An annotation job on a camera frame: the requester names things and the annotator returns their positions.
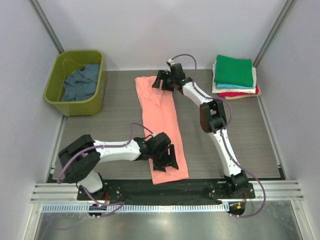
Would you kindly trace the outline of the salmon pink t shirt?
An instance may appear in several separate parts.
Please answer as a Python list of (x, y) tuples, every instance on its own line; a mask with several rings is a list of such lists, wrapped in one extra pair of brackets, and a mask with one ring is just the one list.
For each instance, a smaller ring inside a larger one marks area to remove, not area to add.
[(164, 132), (174, 145), (178, 169), (169, 166), (165, 172), (154, 170), (152, 161), (149, 161), (152, 183), (158, 185), (187, 179), (189, 172), (173, 94), (171, 91), (153, 88), (155, 80), (155, 76), (142, 76), (135, 78), (134, 81), (142, 110), (142, 122), (147, 127), (144, 134), (147, 136), (150, 132), (154, 134)]

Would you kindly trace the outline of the olive green plastic bin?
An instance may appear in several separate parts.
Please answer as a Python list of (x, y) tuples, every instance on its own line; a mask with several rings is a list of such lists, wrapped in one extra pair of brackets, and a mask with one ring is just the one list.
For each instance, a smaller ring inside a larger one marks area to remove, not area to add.
[[(67, 77), (77, 70), (84, 69), (87, 64), (97, 64), (97, 86), (93, 96), (82, 101), (63, 101)], [(57, 110), (67, 116), (94, 116), (103, 106), (106, 85), (106, 72), (104, 71), (104, 56), (98, 50), (72, 50), (61, 53), (55, 60), (49, 79), (47, 81), (44, 99)]]

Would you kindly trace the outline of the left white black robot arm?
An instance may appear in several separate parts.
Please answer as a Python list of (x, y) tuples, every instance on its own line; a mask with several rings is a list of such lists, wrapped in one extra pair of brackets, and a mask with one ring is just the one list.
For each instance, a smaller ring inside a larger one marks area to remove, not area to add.
[(94, 171), (98, 164), (151, 160), (153, 170), (158, 172), (165, 173), (168, 167), (179, 169), (175, 146), (164, 132), (116, 142), (94, 140), (85, 134), (61, 150), (58, 158), (62, 170), (57, 182), (77, 184), (81, 192), (88, 192), (95, 200), (101, 200), (106, 194), (101, 175)]

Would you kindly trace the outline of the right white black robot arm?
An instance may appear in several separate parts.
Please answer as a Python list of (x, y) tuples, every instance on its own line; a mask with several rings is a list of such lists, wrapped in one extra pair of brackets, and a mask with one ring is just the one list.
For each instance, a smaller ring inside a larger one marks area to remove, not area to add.
[(177, 90), (198, 106), (201, 129), (213, 141), (222, 163), (226, 194), (231, 198), (244, 197), (249, 180), (229, 141), (224, 101), (205, 93), (192, 78), (186, 78), (184, 72), (159, 70), (152, 87), (171, 92)]

